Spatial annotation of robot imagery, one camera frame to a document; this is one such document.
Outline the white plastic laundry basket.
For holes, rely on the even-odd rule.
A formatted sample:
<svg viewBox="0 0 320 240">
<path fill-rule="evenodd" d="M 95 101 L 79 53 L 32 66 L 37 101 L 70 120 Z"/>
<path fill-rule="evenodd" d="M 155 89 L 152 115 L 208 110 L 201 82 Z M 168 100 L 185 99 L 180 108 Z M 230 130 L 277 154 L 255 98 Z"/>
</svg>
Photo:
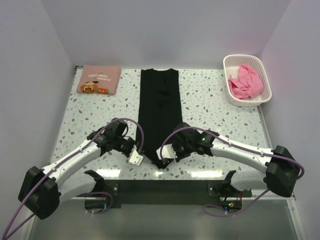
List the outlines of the white plastic laundry basket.
<svg viewBox="0 0 320 240">
<path fill-rule="evenodd" d="M 259 77 L 263 82 L 263 92 L 260 93 L 257 97 L 251 99 L 240 100 L 235 98 L 230 91 L 228 80 L 231 76 L 232 78 L 238 77 L 238 69 L 241 65 L 248 64 L 257 72 Z M 268 102 L 272 97 L 272 90 L 269 84 L 269 80 L 263 66 L 262 61 L 253 56 L 253 55 L 246 55 L 246 54 L 231 54 L 226 56 L 223 59 L 223 68 L 224 68 L 224 76 L 226 79 L 226 88 L 228 91 L 228 100 L 229 102 L 238 107 L 257 107 L 262 103 Z"/>
</svg>

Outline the pink crumpled t shirt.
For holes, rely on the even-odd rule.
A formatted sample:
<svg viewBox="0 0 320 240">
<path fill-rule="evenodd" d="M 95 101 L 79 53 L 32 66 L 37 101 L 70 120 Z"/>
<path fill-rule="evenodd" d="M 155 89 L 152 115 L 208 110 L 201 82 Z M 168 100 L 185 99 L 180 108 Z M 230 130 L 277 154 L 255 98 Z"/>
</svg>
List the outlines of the pink crumpled t shirt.
<svg viewBox="0 0 320 240">
<path fill-rule="evenodd" d="M 263 81 L 249 64 L 239 67 L 236 78 L 229 76 L 228 86 L 231 94 L 239 100 L 254 99 L 264 90 Z"/>
</svg>

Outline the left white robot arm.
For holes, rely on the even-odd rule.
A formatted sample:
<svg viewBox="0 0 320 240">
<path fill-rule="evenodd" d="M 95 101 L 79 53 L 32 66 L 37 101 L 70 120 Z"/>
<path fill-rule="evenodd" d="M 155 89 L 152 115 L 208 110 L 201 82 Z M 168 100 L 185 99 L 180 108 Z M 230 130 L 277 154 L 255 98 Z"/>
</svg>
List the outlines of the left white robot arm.
<svg viewBox="0 0 320 240">
<path fill-rule="evenodd" d="M 106 126 L 90 133 L 74 150 L 59 160 L 38 168 L 31 167 L 25 174 L 18 200 L 35 216 L 44 220 L 58 206 L 83 194 L 99 196 L 106 193 L 104 178 L 94 170 L 86 170 L 78 183 L 67 185 L 66 181 L 85 167 L 112 150 L 130 155 L 136 145 L 132 138 L 125 138 L 128 118 L 114 118 Z"/>
</svg>

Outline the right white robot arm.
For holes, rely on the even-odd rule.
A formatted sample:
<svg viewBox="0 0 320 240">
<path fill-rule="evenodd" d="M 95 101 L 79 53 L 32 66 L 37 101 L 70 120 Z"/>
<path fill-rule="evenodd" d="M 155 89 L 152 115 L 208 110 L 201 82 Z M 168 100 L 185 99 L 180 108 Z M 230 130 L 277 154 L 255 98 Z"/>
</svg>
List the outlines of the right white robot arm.
<svg viewBox="0 0 320 240">
<path fill-rule="evenodd" d="M 231 140 L 211 130 L 192 127 L 185 122 L 174 130 L 172 146 L 179 161 L 192 153 L 225 158 L 250 167 L 250 171 L 230 170 L 223 192 L 230 197 L 246 189 L 267 189 L 288 198 L 305 170 L 287 148 L 263 148 Z"/>
</svg>

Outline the folded pink printed t shirt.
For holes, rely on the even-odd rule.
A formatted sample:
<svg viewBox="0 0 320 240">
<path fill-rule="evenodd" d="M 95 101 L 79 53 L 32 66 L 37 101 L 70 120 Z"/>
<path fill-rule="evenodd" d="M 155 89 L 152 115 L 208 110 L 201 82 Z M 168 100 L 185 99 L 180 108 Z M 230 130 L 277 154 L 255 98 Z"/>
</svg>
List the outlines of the folded pink printed t shirt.
<svg viewBox="0 0 320 240">
<path fill-rule="evenodd" d="M 121 72 L 120 66 L 85 65 L 76 92 L 81 94 L 114 95 Z"/>
</svg>

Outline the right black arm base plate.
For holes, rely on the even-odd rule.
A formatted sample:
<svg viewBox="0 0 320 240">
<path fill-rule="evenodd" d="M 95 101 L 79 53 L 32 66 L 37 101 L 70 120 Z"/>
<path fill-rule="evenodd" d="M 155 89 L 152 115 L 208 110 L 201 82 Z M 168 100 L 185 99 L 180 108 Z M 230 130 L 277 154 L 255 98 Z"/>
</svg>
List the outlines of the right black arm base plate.
<svg viewBox="0 0 320 240">
<path fill-rule="evenodd" d="M 239 191 L 230 184 L 223 183 L 222 180 L 207 181 L 208 196 L 211 198 L 237 198 L 237 197 L 252 197 L 251 190 Z"/>
</svg>

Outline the black t shirt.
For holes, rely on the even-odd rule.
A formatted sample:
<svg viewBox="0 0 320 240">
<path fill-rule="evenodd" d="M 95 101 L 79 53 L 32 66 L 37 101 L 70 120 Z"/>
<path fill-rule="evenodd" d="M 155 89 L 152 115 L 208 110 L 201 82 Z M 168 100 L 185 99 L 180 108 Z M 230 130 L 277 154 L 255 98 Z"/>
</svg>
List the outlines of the black t shirt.
<svg viewBox="0 0 320 240">
<path fill-rule="evenodd" d="M 164 140 L 183 122 L 179 72 L 175 69 L 146 69 L 140 72 L 138 124 L 135 140 L 143 143 L 143 153 L 159 169 L 169 164 L 158 158 L 156 151 Z"/>
</svg>

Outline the aluminium front rail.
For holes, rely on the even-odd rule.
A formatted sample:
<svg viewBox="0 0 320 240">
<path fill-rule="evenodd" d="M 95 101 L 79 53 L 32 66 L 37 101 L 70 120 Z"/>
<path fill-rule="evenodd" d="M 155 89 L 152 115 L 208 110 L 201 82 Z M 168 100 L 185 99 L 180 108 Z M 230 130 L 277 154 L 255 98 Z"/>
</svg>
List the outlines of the aluminium front rail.
<svg viewBox="0 0 320 240">
<path fill-rule="evenodd" d="M 81 183 L 89 182 L 91 180 L 117 180 L 117 179 L 104 179 L 99 175 L 88 175 L 88 179 L 72 183 L 70 186 L 62 184 L 58 186 L 55 178 L 46 178 L 35 190 L 38 195 L 48 196 L 52 199 L 59 201 L 62 198 L 66 200 L 75 197 L 75 188 Z M 164 193 L 174 194 L 188 194 L 188 193 L 200 193 L 209 197 L 207 189 L 207 181 L 209 180 L 117 180 L 119 181 L 118 195 L 121 193 L 145 193 L 160 195 Z M 227 177 L 223 181 L 224 184 L 231 185 L 231 178 Z M 244 190 L 251 190 L 253 187 L 246 187 Z"/>
</svg>

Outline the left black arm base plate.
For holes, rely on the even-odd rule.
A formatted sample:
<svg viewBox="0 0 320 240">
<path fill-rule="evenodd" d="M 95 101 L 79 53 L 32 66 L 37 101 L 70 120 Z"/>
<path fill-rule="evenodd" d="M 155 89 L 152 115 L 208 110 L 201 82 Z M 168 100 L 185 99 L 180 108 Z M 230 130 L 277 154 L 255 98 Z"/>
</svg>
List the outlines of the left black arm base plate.
<svg viewBox="0 0 320 240">
<path fill-rule="evenodd" d="M 119 191 L 118 180 L 94 180 L 83 182 L 75 188 L 75 197 L 93 197 L 101 196 L 103 193 L 111 194 L 112 197 L 117 197 Z"/>
</svg>

